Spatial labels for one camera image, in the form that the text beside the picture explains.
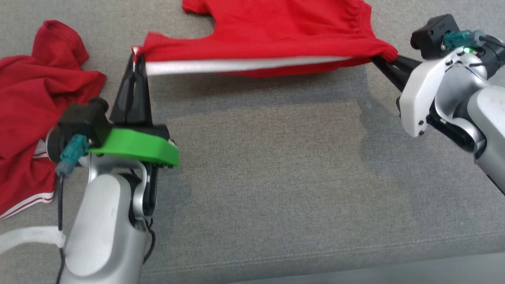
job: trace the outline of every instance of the red t-shirt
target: red t-shirt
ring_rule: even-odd
[[[106,77],[82,71],[87,59],[76,31],[45,21],[31,56],[0,60],[0,219],[52,200],[56,166],[41,139],[71,102],[99,95]]]
[[[176,39],[150,32],[138,55],[147,62],[342,58],[240,73],[247,76],[329,71],[367,63],[375,55],[388,61],[398,55],[393,46],[375,37],[371,7],[362,0],[183,0],[182,8],[186,13],[212,15],[214,33]]]

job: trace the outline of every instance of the teal connector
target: teal connector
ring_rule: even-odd
[[[76,134],[68,142],[67,146],[60,155],[61,162],[56,167],[58,176],[69,176],[77,165],[79,158],[84,156],[89,149],[89,143],[86,136]]]
[[[474,48],[480,47],[485,43],[483,40],[481,40],[481,37],[484,36],[485,34],[481,30],[464,30],[451,32],[443,37],[442,50],[453,50],[461,46],[471,46]]]

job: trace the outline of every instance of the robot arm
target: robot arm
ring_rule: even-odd
[[[372,61],[402,92],[397,106],[404,130],[418,137],[432,125],[473,154],[505,194],[505,88],[487,81],[503,66],[505,49],[498,39],[486,36],[489,41],[448,50],[447,35],[452,34],[470,32],[460,32],[451,15],[430,19],[411,39],[426,61],[402,56],[392,63]]]
[[[132,59],[112,109],[112,123],[105,117],[108,104],[103,100],[71,105],[47,137],[47,153],[55,163],[66,157],[62,153],[75,135],[84,135],[90,145],[79,159],[89,169],[89,180],[65,245],[62,284],[138,283],[154,247],[151,225],[158,170],[176,166],[179,151],[167,127],[153,124],[145,64],[139,58],[134,65]],[[125,168],[131,172],[113,172]]]

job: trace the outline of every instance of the couch seam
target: couch seam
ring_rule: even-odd
[[[174,270],[174,269],[177,269],[177,271],[180,271],[182,268],[192,268],[192,267],[199,267],[199,266],[212,266],[210,268],[219,268],[220,266],[216,267],[215,265],[230,264],[230,263],[236,263],[236,262],[249,262],[249,261],[257,261],[257,260],[267,260],[267,259],[274,259],[274,258],[282,258],[281,260],[288,260],[288,259],[285,259],[285,258],[290,258],[290,257],[294,257],[294,256],[297,257],[297,256],[305,256],[305,255],[314,255],[314,254],[317,255],[317,256],[320,256],[321,254],[340,252],[340,251],[396,246],[396,247],[392,247],[392,249],[393,249],[393,248],[401,247],[401,245],[406,245],[406,244],[415,244],[415,243],[422,243],[422,242],[429,242],[429,241],[452,239],[452,238],[459,238],[459,237],[465,237],[465,236],[471,236],[471,235],[489,234],[489,233],[495,233],[495,232],[499,232],[499,231],[505,231],[505,229],[486,231],[486,232],[479,232],[479,233],[459,234],[459,235],[453,235],[453,236],[445,236],[445,237],[441,237],[441,238],[432,238],[432,239],[425,239],[425,240],[418,240],[418,241],[409,241],[409,242],[401,242],[401,243],[371,245],[371,246],[342,248],[342,249],[332,249],[332,250],[326,250],[326,251],[316,251],[316,252],[307,252],[307,253],[295,253],[295,254],[286,254],[286,255],[278,255],[278,256],[257,257],[257,258],[247,258],[247,259],[220,261],[220,262],[212,262],[212,263],[202,263],[202,264],[172,266],[172,267],[168,267],[168,268],[151,269],[151,270],[148,270],[146,272],[149,273],[149,272],[156,272],[156,271],[161,271],[161,270],[162,271],[167,271],[167,270]],[[495,235],[502,235],[502,234],[493,234],[493,235],[486,235],[486,236],[495,236]],[[467,239],[475,239],[475,238],[486,237],[486,236],[478,236],[478,237],[473,237],[473,238],[457,239],[457,240],[451,240],[451,241],[460,241],[460,240],[467,240]]]
[[[464,241],[464,240],[470,240],[470,239],[487,238],[487,237],[490,237],[490,236],[498,236],[498,235],[505,235],[505,233],[491,234],[491,235],[481,235],[481,236],[473,236],[473,237],[464,238],[464,239],[447,240],[447,241],[432,242],[432,243],[425,243],[425,244],[416,244],[416,245],[409,245],[409,246],[397,246],[397,247],[390,247],[390,248],[357,250],[357,251],[348,251],[348,252],[334,253],[334,254],[325,254],[325,255],[303,256],[303,257],[295,257],[295,258],[287,258],[287,259],[273,259],[273,260],[266,260],[266,261],[259,261],[259,262],[250,262],[250,263],[235,263],[235,264],[229,264],[229,265],[223,265],[223,266],[210,266],[210,267],[193,268],[193,269],[178,269],[178,270],[172,270],[172,271],[168,271],[168,269],[167,269],[167,270],[164,270],[164,271],[159,271],[159,272],[154,272],[154,273],[149,273],[149,272],[148,273],[143,273],[143,275],[157,275],[157,274],[163,274],[163,273],[189,272],[189,271],[198,271],[198,270],[207,270],[207,269],[226,268],[226,267],[233,267],[233,266],[246,266],[246,265],[262,264],[262,263],[270,263],[270,262],[278,262],[278,261],[290,261],[290,260],[297,260],[297,259],[308,259],[308,258],[316,258],[316,257],[328,257],[328,256],[335,256],[335,255],[348,254],[348,253],[361,253],[361,252],[380,251],[380,250],[389,250],[389,249],[410,248],[410,247],[417,247],[417,246],[425,246],[425,245],[442,244],[442,243],[449,243],[449,242],[456,242],[456,241]]]

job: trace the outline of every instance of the white stripe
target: white stripe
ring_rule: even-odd
[[[35,153],[33,153],[34,156],[40,155],[45,152],[45,142],[40,139],[37,143],[37,148],[35,149]]]
[[[39,154],[39,155],[33,155],[34,159],[40,159],[40,158],[44,158],[44,157],[49,157],[49,156],[47,155],[47,153],[42,153],[42,154]]]
[[[44,202],[44,203],[49,203],[53,200],[53,193],[40,193],[40,194],[35,194],[20,203],[16,204],[13,206],[11,209],[7,210],[4,212],[2,215],[0,215],[0,219],[5,219],[8,217],[11,217],[12,215],[15,215],[26,208],[33,206],[39,202]]]
[[[209,59],[146,62],[148,76],[188,73],[219,73],[271,69],[348,60],[351,57],[300,56],[270,59]]]

